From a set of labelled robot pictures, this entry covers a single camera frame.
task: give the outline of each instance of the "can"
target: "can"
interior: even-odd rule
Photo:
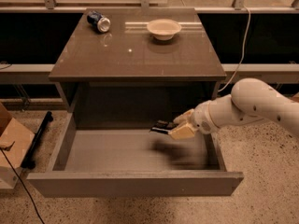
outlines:
[[[87,14],[87,22],[101,33],[107,32],[110,28],[110,20],[97,11],[90,11]]]

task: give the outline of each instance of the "drawer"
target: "drawer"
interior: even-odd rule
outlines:
[[[150,132],[206,99],[201,86],[80,84],[47,171],[29,181],[45,197],[231,195],[243,174],[226,171],[211,135]]]
[[[77,130],[68,114],[48,170],[28,180],[45,197],[231,195],[243,175],[226,172],[220,149],[149,130]]]

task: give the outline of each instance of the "white bowl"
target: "white bowl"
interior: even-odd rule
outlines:
[[[176,21],[168,19],[150,21],[147,28],[156,39],[162,41],[170,40],[181,30],[181,26]]]

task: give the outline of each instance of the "cardboard box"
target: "cardboard box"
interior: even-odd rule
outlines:
[[[0,148],[5,150],[7,158],[17,173],[21,173],[21,163],[32,144],[35,134],[12,118],[11,114],[0,103]],[[2,152],[0,152],[0,189],[14,189],[18,177],[14,174]]]

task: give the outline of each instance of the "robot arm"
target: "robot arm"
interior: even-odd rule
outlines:
[[[299,103],[261,80],[246,78],[233,86],[230,95],[207,101],[174,119],[174,139],[193,137],[197,131],[214,133],[227,125],[259,124],[272,120],[299,138]]]

